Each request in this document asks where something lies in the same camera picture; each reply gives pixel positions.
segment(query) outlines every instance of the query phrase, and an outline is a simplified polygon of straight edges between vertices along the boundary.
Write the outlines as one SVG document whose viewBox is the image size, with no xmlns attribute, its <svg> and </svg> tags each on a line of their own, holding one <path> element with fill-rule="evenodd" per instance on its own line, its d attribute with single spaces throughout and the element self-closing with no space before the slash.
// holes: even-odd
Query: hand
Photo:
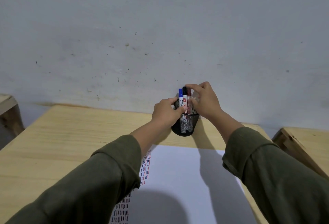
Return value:
<svg viewBox="0 0 329 224">
<path fill-rule="evenodd" d="M 223 111 L 209 82 L 203 82 L 199 85 L 186 84 L 185 86 L 199 93 L 199 102 L 191 98 L 188 103 L 192 104 L 201 116 L 211 120 L 216 114 Z"/>
<path fill-rule="evenodd" d="M 164 125 L 165 128 L 173 126 L 177 119 L 187 110 L 187 106 L 179 107 L 174 110 L 171 106 L 177 101 L 177 97 L 162 99 L 158 104 L 155 104 L 152 121 Z"/>
</svg>

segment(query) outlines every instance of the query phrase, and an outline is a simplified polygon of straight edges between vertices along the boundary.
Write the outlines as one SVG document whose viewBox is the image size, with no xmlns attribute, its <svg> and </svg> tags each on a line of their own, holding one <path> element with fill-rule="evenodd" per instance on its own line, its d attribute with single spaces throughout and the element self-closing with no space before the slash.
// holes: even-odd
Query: pen holder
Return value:
<svg viewBox="0 0 329 224">
<path fill-rule="evenodd" d="M 179 101 L 174 104 L 175 110 L 179 108 Z M 199 119 L 199 113 L 192 106 L 192 114 L 183 113 L 181 117 L 171 127 L 172 131 L 179 136 L 190 136 L 194 132 L 194 128 Z"/>
</svg>

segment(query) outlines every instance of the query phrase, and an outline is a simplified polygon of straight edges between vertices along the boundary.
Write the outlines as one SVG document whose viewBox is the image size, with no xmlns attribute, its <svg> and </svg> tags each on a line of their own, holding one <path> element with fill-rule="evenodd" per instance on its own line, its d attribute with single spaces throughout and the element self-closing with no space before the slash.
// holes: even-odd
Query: person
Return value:
<svg viewBox="0 0 329 224">
<path fill-rule="evenodd" d="M 270 224 L 328 223 L 326 179 L 225 113 L 208 82 L 186 86 L 199 94 L 189 103 L 226 143 L 223 166 L 246 185 Z M 161 100 L 150 122 L 95 151 L 7 223 L 109 223 L 114 206 L 139 188 L 142 157 L 186 110 L 174 110 L 176 100 Z"/>
</svg>

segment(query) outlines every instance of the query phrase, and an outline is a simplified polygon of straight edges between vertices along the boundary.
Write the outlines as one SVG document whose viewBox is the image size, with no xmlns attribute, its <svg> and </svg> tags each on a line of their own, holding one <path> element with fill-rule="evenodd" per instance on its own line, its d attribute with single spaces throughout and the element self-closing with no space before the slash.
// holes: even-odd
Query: green shirt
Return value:
<svg viewBox="0 0 329 224">
<path fill-rule="evenodd" d="M 141 148 L 124 135 L 23 207 L 7 224 L 108 224 L 114 206 L 139 188 Z M 246 185 L 271 223 L 328 223 L 329 182 L 247 127 L 228 140 L 223 166 Z"/>
</svg>

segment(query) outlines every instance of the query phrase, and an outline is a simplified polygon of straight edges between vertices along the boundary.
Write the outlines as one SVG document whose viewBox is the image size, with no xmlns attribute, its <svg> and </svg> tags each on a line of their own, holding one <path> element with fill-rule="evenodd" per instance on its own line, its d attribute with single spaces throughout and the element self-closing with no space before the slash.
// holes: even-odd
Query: marker cap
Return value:
<svg viewBox="0 0 329 224">
<path fill-rule="evenodd" d="M 183 86 L 183 95 L 187 95 L 187 88 L 186 88 L 186 86 Z"/>
</svg>

